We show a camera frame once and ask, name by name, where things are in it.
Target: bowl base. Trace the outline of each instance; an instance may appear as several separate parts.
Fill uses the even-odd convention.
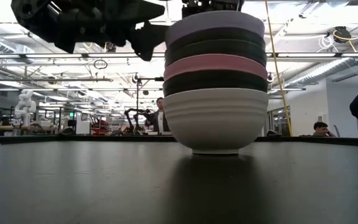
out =
[[[233,155],[238,154],[238,149],[220,149],[220,150],[198,150],[192,149],[193,154],[201,154],[201,155]]]

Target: white bowl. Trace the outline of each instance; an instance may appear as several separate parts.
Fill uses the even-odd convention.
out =
[[[164,98],[173,136],[196,154],[237,154],[252,143],[265,123],[269,98],[265,92],[212,88]]]

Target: white robot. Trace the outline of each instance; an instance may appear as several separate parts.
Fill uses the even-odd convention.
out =
[[[15,107],[15,119],[13,120],[13,126],[24,126],[30,125],[30,113],[34,113],[37,109],[37,105],[31,100],[31,90],[22,90],[19,95],[19,102]]]

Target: black bowl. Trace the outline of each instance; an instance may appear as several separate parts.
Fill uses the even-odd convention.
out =
[[[202,70],[171,77],[163,83],[167,97],[183,91],[207,88],[247,88],[267,92],[267,81],[258,75],[233,70]]]
[[[222,27],[249,30],[261,38],[265,34],[264,23],[254,16],[236,11],[210,11],[188,16],[174,23],[165,33],[165,44],[169,48],[174,41],[184,36]]]
[[[202,54],[236,55],[252,59],[266,67],[265,51],[258,45],[244,40],[206,40],[187,45],[174,52],[165,52],[165,68],[177,60]]]
[[[263,51],[266,45],[264,39],[254,32],[240,28],[224,27],[205,29],[181,37],[167,46],[167,52],[172,54],[182,47],[206,40],[243,40],[259,46]]]

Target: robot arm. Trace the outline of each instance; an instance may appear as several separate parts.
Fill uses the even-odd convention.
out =
[[[128,40],[141,59],[150,61],[168,29],[149,23],[165,8],[143,0],[12,0],[11,8],[21,26],[68,53],[76,42],[104,48],[107,43],[123,47]],[[144,27],[136,30],[141,22]]]

